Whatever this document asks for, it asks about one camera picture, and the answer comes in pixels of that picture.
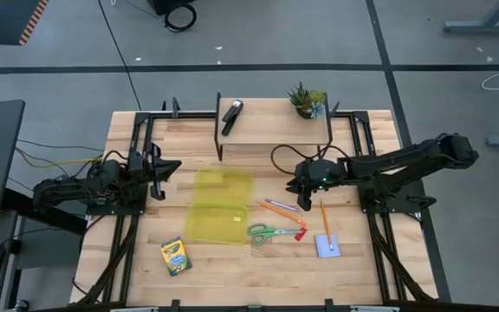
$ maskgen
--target potted succulent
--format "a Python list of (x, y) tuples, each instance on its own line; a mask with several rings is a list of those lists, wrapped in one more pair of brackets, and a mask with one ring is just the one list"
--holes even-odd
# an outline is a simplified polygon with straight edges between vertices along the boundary
[(307, 90), (300, 81), (300, 86), (288, 92), (290, 102), (294, 105), (295, 111), (305, 119), (318, 118), (325, 114), (325, 101), (327, 95), (323, 91)]

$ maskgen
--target wooden tabletop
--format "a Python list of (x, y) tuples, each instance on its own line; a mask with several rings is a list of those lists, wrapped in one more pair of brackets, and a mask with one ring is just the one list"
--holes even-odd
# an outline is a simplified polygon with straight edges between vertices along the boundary
[(289, 99), (240, 99), (243, 101), (242, 112), (229, 135), (223, 136), (223, 116), (235, 100), (220, 100), (217, 136), (219, 145), (328, 143), (327, 118), (323, 115), (304, 119), (295, 111)]
[[(134, 112), (113, 114), (106, 151), (114, 149), (126, 155), (133, 116)], [(370, 111), (369, 116), (377, 152), (399, 149), (391, 112)], [(333, 144), (353, 154), (347, 120), (333, 119), (332, 127)], [(243, 245), (222, 245), (185, 240), (192, 268), (178, 276), (169, 276), (160, 244), (184, 236), (198, 168), (232, 166), (251, 170), (255, 200), (271, 198), (295, 204), (296, 195), (284, 191), (290, 177), (270, 163), (272, 146), (226, 146), (224, 161), (219, 162), (213, 132), (212, 119), (155, 122), (153, 142), (161, 147), (163, 159), (181, 159), (183, 164), (168, 183), (162, 184), (166, 200), (147, 200), (146, 214), (139, 221), (127, 304), (169, 306), (172, 299), (180, 299), (183, 306), (322, 305), (325, 298), (334, 299), (334, 304), (381, 303), (366, 216), (361, 212), (357, 190), (351, 186), (314, 194), (313, 208), (301, 214), (308, 223), (308, 233), (300, 242), (292, 236), (273, 237), (259, 247), (249, 241)], [(361, 142), (365, 142), (363, 133), (360, 136)], [(315, 146), (298, 146), (298, 149), (307, 155), (316, 152)], [(328, 159), (338, 156), (334, 150), (327, 153)], [(279, 149), (275, 159), (286, 170), (293, 170), (301, 161), (288, 149)], [(341, 257), (317, 257), (314, 236), (325, 232), (319, 198), (325, 203), (330, 231), (338, 236)], [(250, 223), (297, 228), (293, 221), (258, 205), (251, 205), (249, 210)], [(107, 264), (114, 224), (114, 217), (105, 217), (84, 238), (76, 274), (76, 282), (83, 289), (93, 285)], [(406, 215), (392, 214), (392, 226), (402, 264), (425, 292), (436, 296), (419, 223)], [(385, 265), (391, 295), (395, 298), (392, 270), (387, 261)], [(115, 281), (119, 282), (120, 270), (118, 275)], [(118, 282), (114, 284), (112, 299), (118, 298)], [(71, 302), (80, 297), (81, 293), (74, 289)]]

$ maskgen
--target yellow translucent container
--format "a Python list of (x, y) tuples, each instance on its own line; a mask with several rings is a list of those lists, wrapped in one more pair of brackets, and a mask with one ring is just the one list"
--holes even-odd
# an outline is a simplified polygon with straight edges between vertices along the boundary
[(196, 173), (188, 210), (188, 239), (219, 244), (245, 243), (253, 192), (253, 177), (227, 167), (202, 168)]

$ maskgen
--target orange pencil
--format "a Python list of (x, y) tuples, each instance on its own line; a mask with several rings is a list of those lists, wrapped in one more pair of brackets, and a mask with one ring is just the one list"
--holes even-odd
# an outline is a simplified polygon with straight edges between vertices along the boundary
[(319, 200), (321, 201), (322, 222), (325, 223), (325, 231), (327, 231), (328, 247), (332, 250), (334, 247), (333, 240), (330, 238), (330, 230), (328, 229), (327, 212), (325, 211), (325, 205), (322, 204), (322, 199)]
[(289, 218), (290, 220), (293, 220), (293, 221), (295, 221), (295, 222), (297, 222), (297, 223), (301, 224), (301, 226), (303, 226), (303, 227), (305, 227), (305, 226), (306, 226), (305, 221), (300, 220), (299, 218), (296, 218), (296, 217), (292, 216), (291, 214), (289, 214), (289, 213), (287, 213), (287, 212), (284, 212), (284, 211), (282, 211), (282, 210), (280, 210), (280, 209), (277, 209), (277, 208), (275, 208), (275, 207), (273, 207), (273, 206), (271, 206), (271, 205), (265, 204), (265, 203), (263, 203), (263, 202), (257, 202), (257, 203), (259, 203), (259, 205), (261, 205), (261, 206), (263, 206), (263, 207), (265, 207), (265, 208), (268, 208), (268, 209), (270, 209), (270, 210), (272, 210), (272, 211), (274, 211), (274, 212), (276, 212), (276, 213), (278, 213), (278, 214), (283, 215), (283, 216), (284, 216), (284, 217), (286, 217), (286, 218)]

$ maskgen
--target scissors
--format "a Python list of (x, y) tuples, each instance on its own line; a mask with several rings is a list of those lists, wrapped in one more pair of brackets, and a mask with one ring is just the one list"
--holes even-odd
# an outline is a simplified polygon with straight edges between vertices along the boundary
[(251, 243), (255, 246), (261, 246), (269, 237), (299, 233), (301, 230), (280, 230), (265, 224), (253, 224), (248, 227), (248, 235), (251, 235)]

